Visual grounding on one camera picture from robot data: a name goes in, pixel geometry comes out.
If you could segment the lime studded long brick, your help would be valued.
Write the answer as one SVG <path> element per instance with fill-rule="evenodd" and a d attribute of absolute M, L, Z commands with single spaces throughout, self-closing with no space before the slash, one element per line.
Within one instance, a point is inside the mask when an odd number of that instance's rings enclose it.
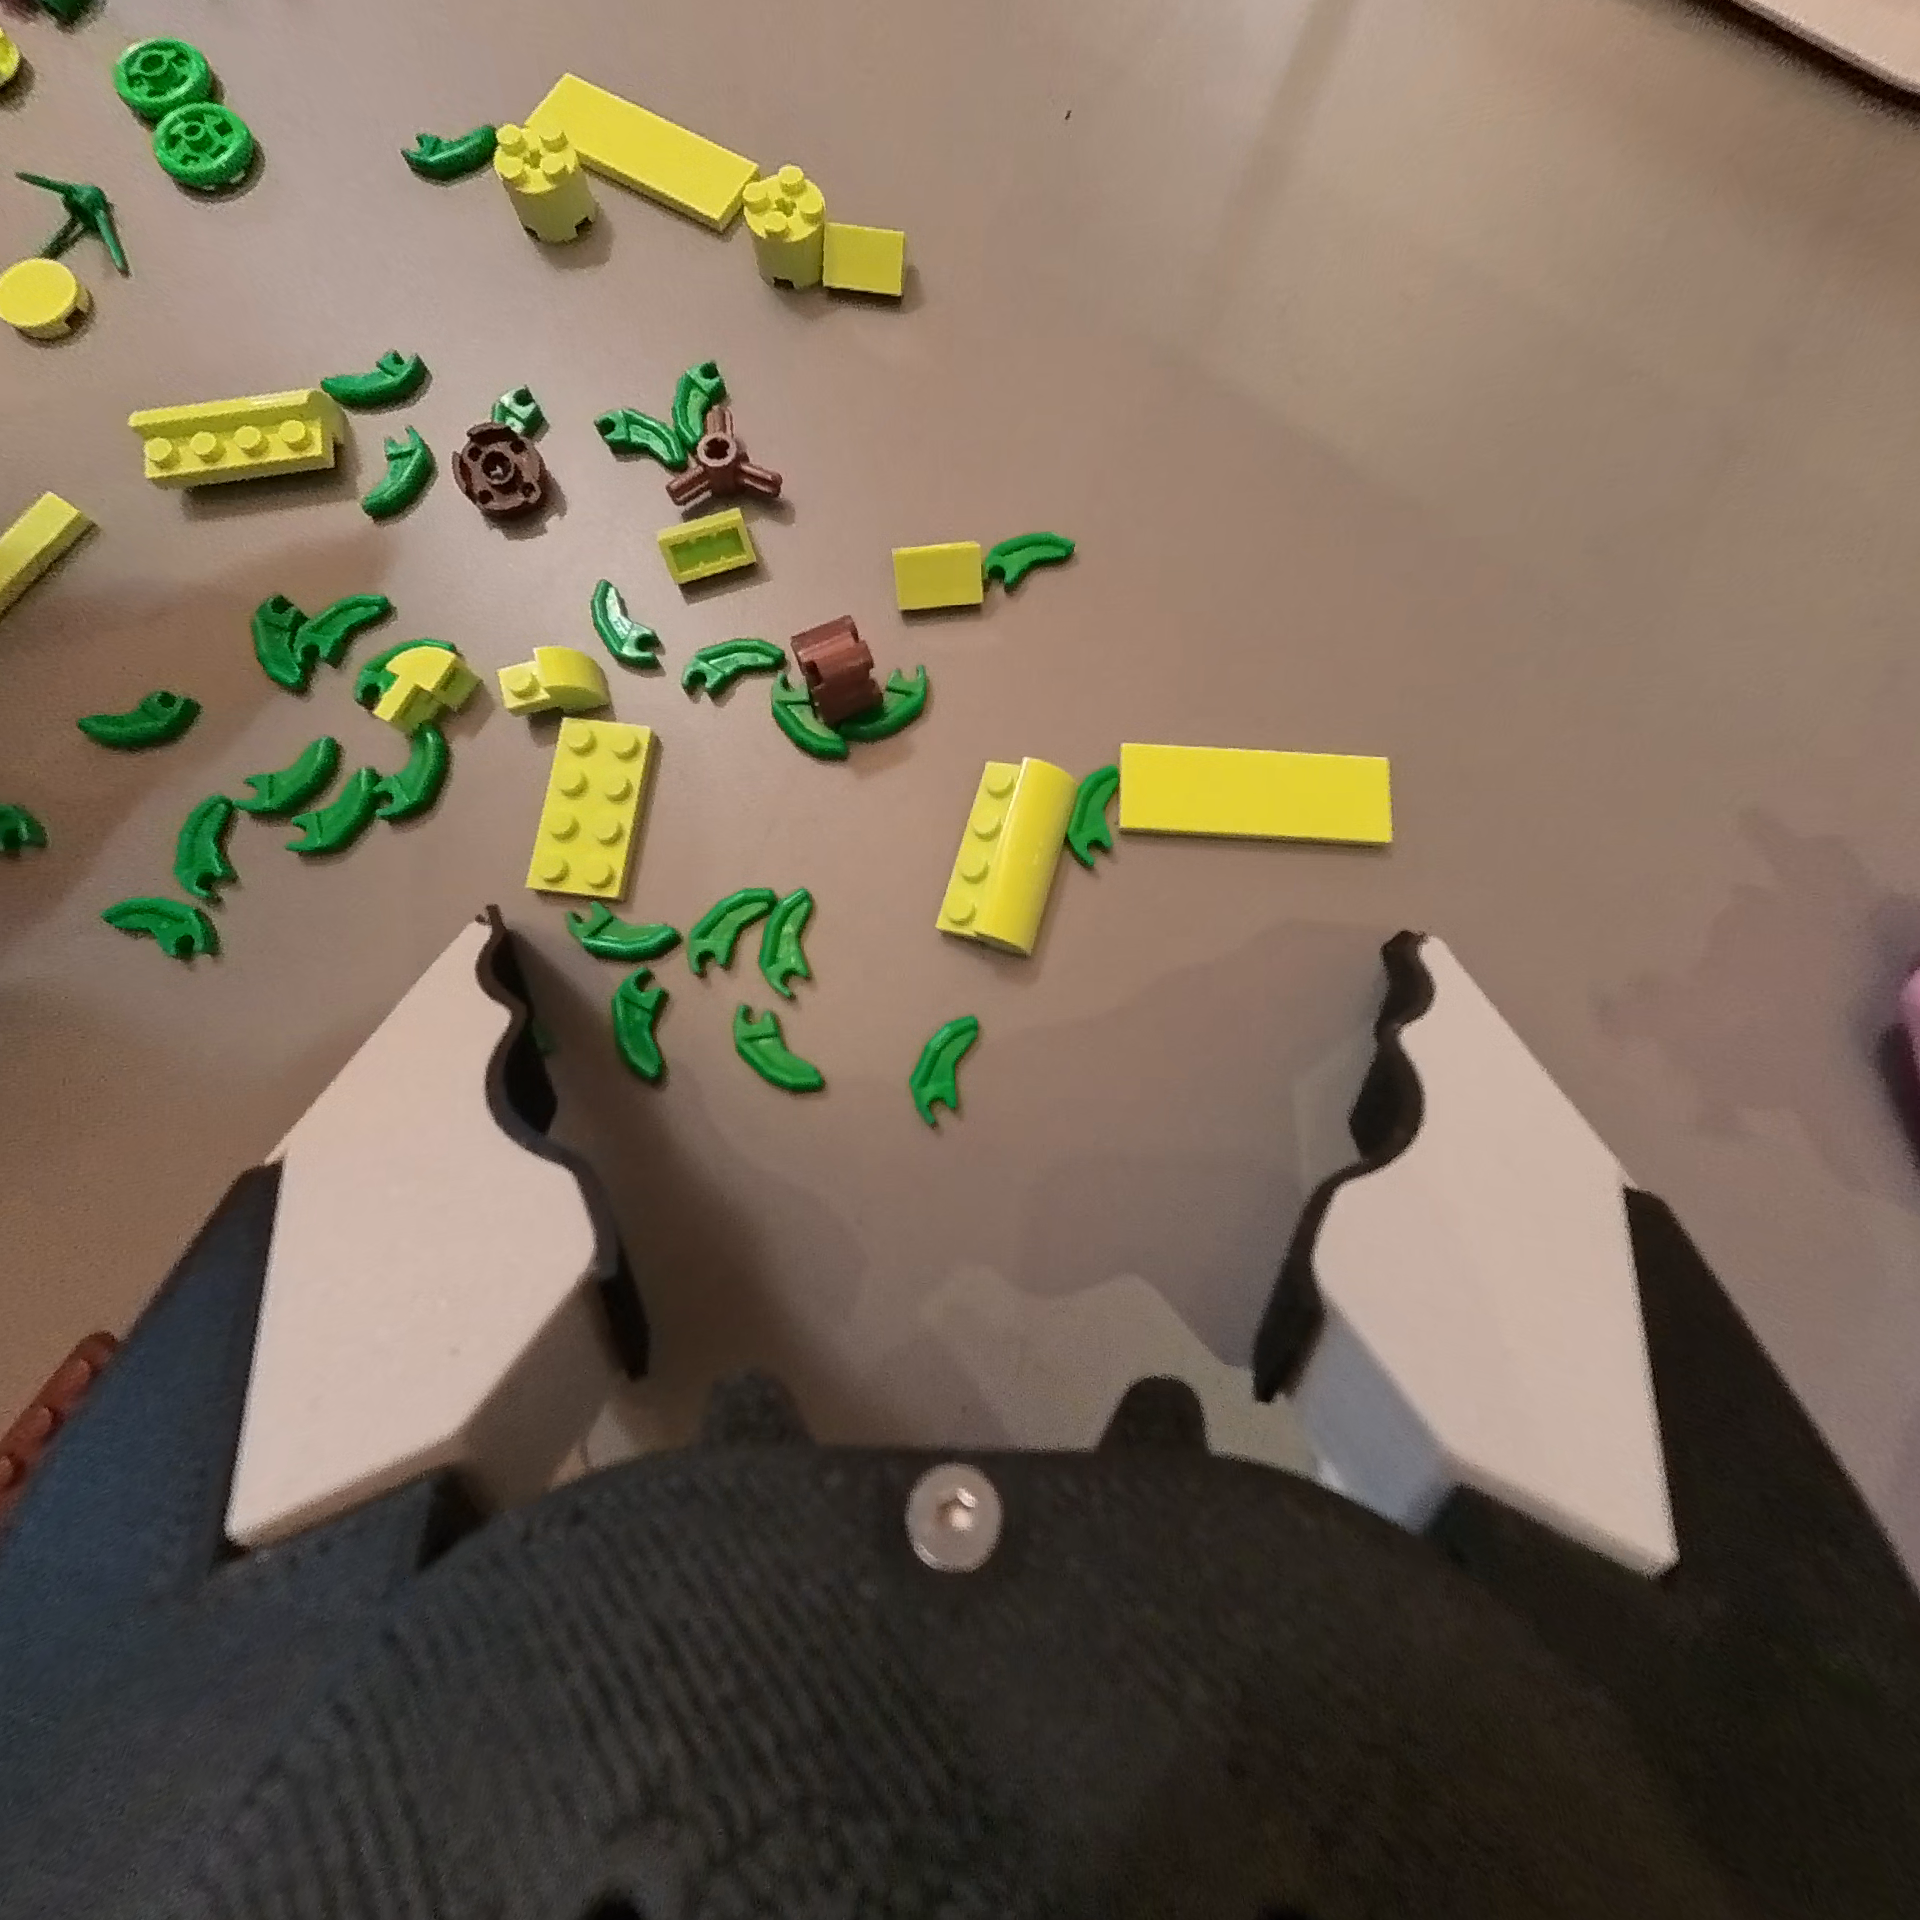
<path fill-rule="evenodd" d="M 204 490 L 333 467 L 346 412 L 322 390 L 133 412 L 142 471 L 157 490 Z"/>

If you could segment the green wheel piece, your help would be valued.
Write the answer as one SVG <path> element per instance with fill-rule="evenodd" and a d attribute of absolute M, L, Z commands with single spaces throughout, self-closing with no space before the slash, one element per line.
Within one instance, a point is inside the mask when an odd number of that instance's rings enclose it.
<path fill-rule="evenodd" d="M 214 100 L 180 104 L 164 112 L 152 124 L 151 146 L 168 178 L 202 194 L 240 186 L 255 164 L 250 124 Z"/>
<path fill-rule="evenodd" d="M 148 38 L 123 49 L 112 67 L 112 87 L 148 127 L 179 107 L 213 104 L 216 95 L 204 54 L 175 38 Z"/>

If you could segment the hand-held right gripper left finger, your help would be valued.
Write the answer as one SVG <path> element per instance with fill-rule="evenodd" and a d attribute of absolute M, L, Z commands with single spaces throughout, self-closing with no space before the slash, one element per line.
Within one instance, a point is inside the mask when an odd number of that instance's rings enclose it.
<path fill-rule="evenodd" d="M 549 1134 L 519 951 L 467 923 L 279 1140 L 226 1539 L 277 1545 L 432 1472 L 549 1486 L 648 1329 L 613 1207 Z"/>

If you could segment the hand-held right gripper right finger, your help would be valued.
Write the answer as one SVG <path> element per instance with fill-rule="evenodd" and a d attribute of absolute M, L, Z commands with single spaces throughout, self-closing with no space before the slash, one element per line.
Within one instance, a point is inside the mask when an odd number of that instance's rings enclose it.
<path fill-rule="evenodd" d="M 1333 1486 L 1408 1530 L 1463 1494 L 1655 1578 L 1678 1559 L 1628 1179 L 1451 948 L 1382 947 L 1351 1160 L 1255 1334 Z"/>

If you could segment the lime large flat tile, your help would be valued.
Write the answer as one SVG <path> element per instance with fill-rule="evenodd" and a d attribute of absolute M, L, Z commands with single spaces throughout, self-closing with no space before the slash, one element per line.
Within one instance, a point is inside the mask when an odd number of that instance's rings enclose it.
<path fill-rule="evenodd" d="M 1120 828 L 1387 849 L 1395 842 L 1389 762 L 1126 740 Z"/>

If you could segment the green stem piece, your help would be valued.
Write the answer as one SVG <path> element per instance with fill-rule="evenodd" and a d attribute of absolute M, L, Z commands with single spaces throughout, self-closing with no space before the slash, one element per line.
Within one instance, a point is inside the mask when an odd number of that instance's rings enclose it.
<path fill-rule="evenodd" d="M 38 248 L 36 259 L 54 260 L 63 251 L 72 249 L 84 235 L 94 235 L 102 242 L 115 270 L 122 278 L 130 278 L 127 254 L 115 227 L 112 204 L 102 188 L 95 183 L 63 180 L 34 171 L 15 171 L 15 180 L 54 194 L 63 208 L 61 225 Z"/>

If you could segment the lime round brick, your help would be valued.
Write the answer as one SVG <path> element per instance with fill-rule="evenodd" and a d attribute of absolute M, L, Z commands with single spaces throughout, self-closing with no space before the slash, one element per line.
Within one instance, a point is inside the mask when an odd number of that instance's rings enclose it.
<path fill-rule="evenodd" d="M 499 127 L 491 164 L 519 227 L 535 240 L 568 246 L 596 217 L 590 180 L 563 129 Z"/>
<path fill-rule="evenodd" d="M 764 281 L 792 292 L 824 281 L 824 194 L 796 162 L 750 180 L 740 215 Z"/>

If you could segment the lime round tile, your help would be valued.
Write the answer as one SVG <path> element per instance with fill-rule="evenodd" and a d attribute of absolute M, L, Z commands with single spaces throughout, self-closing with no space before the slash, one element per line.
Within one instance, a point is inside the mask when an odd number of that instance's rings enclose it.
<path fill-rule="evenodd" d="M 0 313 L 21 336 L 54 343 L 90 321 L 92 295 L 59 259 L 26 256 L 0 275 Z"/>

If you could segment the lime quarter round piece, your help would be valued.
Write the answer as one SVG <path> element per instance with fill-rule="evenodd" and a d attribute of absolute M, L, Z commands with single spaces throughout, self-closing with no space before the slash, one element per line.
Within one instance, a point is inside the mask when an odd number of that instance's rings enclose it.
<path fill-rule="evenodd" d="M 354 681 L 354 700 L 380 723 L 412 736 L 463 710 L 475 686 L 460 652 L 419 640 L 372 658 Z"/>

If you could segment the lime large curved brick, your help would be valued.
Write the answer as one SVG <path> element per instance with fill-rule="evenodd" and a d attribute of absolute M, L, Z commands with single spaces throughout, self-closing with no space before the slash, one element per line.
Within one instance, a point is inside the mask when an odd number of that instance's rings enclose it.
<path fill-rule="evenodd" d="M 1044 760 L 990 760 L 970 807 L 935 927 L 1029 956 L 1064 847 L 1076 780 Z"/>

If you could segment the scatter of green leaf pieces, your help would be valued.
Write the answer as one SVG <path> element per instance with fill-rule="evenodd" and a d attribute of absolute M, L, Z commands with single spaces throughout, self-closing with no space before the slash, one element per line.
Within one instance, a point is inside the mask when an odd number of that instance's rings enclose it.
<path fill-rule="evenodd" d="M 474 171 L 483 160 L 493 159 L 495 129 L 480 127 L 456 140 L 420 134 L 415 146 L 405 153 L 406 164 L 420 178 L 452 178 Z M 386 352 L 366 376 L 330 376 L 317 390 L 336 399 L 341 407 L 363 409 L 408 399 L 424 379 L 424 361 L 419 355 Z M 654 418 L 634 409 L 615 409 L 594 422 L 594 432 L 619 454 L 645 454 L 670 470 L 670 475 L 687 465 L 690 444 L 699 436 L 708 407 L 728 402 L 728 390 L 712 361 L 701 361 L 680 372 L 674 407 L 667 418 Z M 487 422 L 510 423 L 533 436 L 542 423 L 538 399 L 517 390 L 500 396 Z M 386 471 L 362 500 L 366 516 L 374 522 L 406 513 L 437 471 L 432 448 L 408 426 L 405 439 L 384 442 Z M 987 583 L 1012 590 L 1039 566 L 1071 559 L 1071 539 L 1054 534 L 1020 536 L 998 543 L 986 555 Z M 269 594 L 251 612 L 253 656 L 268 679 L 304 697 L 320 666 L 338 667 L 356 638 L 394 618 L 391 598 L 359 592 L 338 598 L 317 612 L 301 612 L 285 594 Z M 611 582 L 592 590 L 592 630 L 608 647 L 608 655 L 634 667 L 659 666 L 659 635 L 636 622 L 627 602 Z M 395 647 L 419 640 L 399 638 Z M 843 762 L 852 744 L 883 740 L 920 718 L 927 704 L 927 673 L 893 673 L 883 691 L 883 704 L 839 730 L 827 730 L 805 694 L 800 670 L 789 647 L 760 638 L 731 638 L 699 649 L 680 673 L 687 697 L 718 700 L 726 688 L 750 675 L 773 675 L 771 714 L 782 734 L 805 755 L 821 762 Z M 84 714 L 80 732 L 112 753 L 143 753 L 159 748 L 189 732 L 202 707 L 174 688 L 142 694 L 142 700 L 125 711 Z M 341 788 L 327 793 L 341 770 L 341 740 L 331 734 L 317 736 L 279 770 L 246 775 L 245 795 L 216 791 L 196 802 L 175 834 L 171 879 L 179 896 L 125 896 L 102 906 L 98 922 L 134 940 L 148 940 L 157 951 L 189 966 L 204 956 L 219 954 L 219 934 L 207 907 L 221 900 L 235 882 L 226 840 L 238 815 L 292 824 L 294 840 L 285 847 L 298 858 L 333 858 L 356 847 L 374 824 L 403 826 L 429 812 L 442 795 L 451 766 L 451 748 L 444 723 L 420 728 L 406 738 L 408 760 L 389 774 L 374 766 L 350 768 Z M 1071 801 L 1071 824 L 1064 840 L 1071 855 L 1090 864 L 1093 849 L 1110 849 L 1103 807 L 1114 798 L 1117 774 L 1109 766 L 1098 770 L 1093 784 Z M 611 903 L 592 900 L 587 912 L 568 912 L 566 927 L 584 951 L 616 963 L 651 963 L 674 948 L 680 935 L 672 927 L 631 927 L 622 922 Z M 805 927 L 812 912 L 812 891 L 800 888 L 779 896 L 765 888 L 733 891 L 695 922 L 685 954 L 695 976 L 708 966 L 728 967 L 743 928 L 765 922 L 759 942 L 759 971 L 765 988 L 792 999 L 792 983 L 808 976 L 805 954 Z M 663 1072 L 659 1048 L 659 1011 L 664 1007 L 664 988 L 648 983 L 643 966 L 615 992 L 615 1040 L 622 1059 L 640 1076 L 654 1084 Z M 949 1019 L 925 1042 L 907 1076 L 918 1115 L 935 1126 L 932 1110 L 946 1104 L 957 1113 L 955 1072 L 966 1048 L 975 1040 L 978 1019 Z M 757 1015 L 743 1007 L 733 1018 L 733 1044 L 743 1064 L 757 1071 L 767 1087 L 789 1092 L 815 1091 L 824 1084 L 819 1067 L 802 1062 L 784 1044 L 779 1015 Z"/>

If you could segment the lime small curved slope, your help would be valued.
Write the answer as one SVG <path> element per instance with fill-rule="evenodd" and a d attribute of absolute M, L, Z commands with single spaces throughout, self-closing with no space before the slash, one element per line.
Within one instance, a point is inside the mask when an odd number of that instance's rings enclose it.
<path fill-rule="evenodd" d="M 538 646 L 523 660 L 499 667 L 503 711 L 515 716 L 598 714 L 611 707 L 604 667 L 565 646 Z"/>

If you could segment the lime upturned small tile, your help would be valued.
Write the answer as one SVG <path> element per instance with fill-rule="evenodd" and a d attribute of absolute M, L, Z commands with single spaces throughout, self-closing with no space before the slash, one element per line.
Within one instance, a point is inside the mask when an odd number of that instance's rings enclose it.
<path fill-rule="evenodd" d="M 670 583 L 684 592 L 755 570 L 759 548 L 743 510 L 678 519 L 656 536 Z"/>

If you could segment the reddish brown studded plate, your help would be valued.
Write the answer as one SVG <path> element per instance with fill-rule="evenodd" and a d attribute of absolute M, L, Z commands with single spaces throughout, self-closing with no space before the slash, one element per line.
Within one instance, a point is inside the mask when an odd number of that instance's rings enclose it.
<path fill-rule="evenodd" d="M 84 1401 L 94 1380 L 116 1356 L 118 1339 L 112 1334 L 84 1336 L 78 1347 L 42 1383 L 36 1396 L 26 1406 L 3 1435 L 3 1516 L 21 1499 L 42 1454 L 54 1434 Z"/>

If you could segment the lime narrow tile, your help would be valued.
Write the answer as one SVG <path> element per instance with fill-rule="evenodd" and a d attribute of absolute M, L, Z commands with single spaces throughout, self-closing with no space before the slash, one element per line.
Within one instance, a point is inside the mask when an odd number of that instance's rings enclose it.
<path fill-rule="evenodd" d="M 94 534 L 94 519 L 84 510 L 56 492 L 38 494 L 3 534 L 3 615 L 90 534 Z"/>

